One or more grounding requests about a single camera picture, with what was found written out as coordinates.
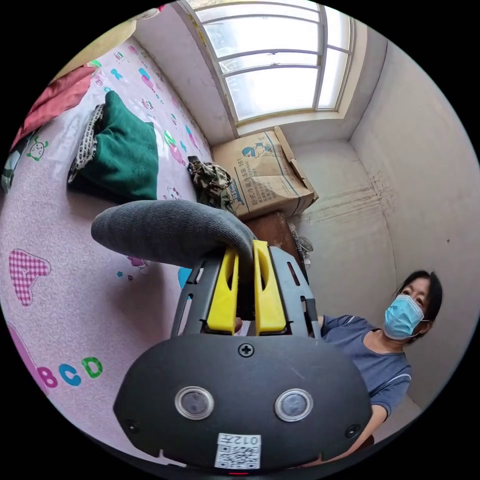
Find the black hair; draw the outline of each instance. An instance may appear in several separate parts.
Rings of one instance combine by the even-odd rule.
[[[440,307],[442,306],[442,299],[444,296],[444,291],[442,288],[442,284],[440,283],[437,274],[433,271],[428,273],[425,270],[417,270],[411,273],[405,281],[401,284],[400,288],[396,291],[396,294],[399,295],[402,293],[404,288],[414,282],[416,279],[427,279],[430,280],[430,288],[428,289],[428,294],[426,296],[426,300],[428,301],[428,306],[425,311],[425,320],[429,320],[430,322],[434,322],[439,314]],[[414,336],[411,338],[408,343],[412,344],[419,338],[423,337],[425,333],[421,333],[420,335]]]

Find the blue t-shirt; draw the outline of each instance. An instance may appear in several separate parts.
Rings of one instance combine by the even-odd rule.
[[[322,338],[350,357],[360,370],[372,405],[381,405],[387,417],[402,401],[410,385],[411,367],[404,353],[375,353],[364,345],[365,335],[378,330],[364,318],[324,316]]]

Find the qr code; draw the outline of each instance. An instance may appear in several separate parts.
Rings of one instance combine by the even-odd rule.
[[[260,446],[218,445],[215,467],[219,469],[259,469]]]

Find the face mask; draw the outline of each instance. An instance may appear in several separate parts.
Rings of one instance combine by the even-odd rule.
[[[398,295],[385,312],[385,335],[392,340],[414,337],[415,327],[424,319],[422,309],[410,295]]]

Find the folded clothes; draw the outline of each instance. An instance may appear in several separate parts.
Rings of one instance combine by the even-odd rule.
[[[159,156],[153,123],[113,90],[90,115],[67,185],[117,204],[157,199]]]
[[[213,162],[203,163],[197,156],[189,156],[188,172],[199,203],[226,210],[235,215],[229,190],[233,179],[222,166]]]
[[[253,278],[252,231],[231,213],[188,200],[134,201],[93,220],[92,238],[119,254],[193,268],[205,254],[232,247],[239,279]]]
[[[90,88],[95,68],[80,66],[51,83],[38,97],[18,130],[10,151],[20,139],[66,110],[76,107]]]

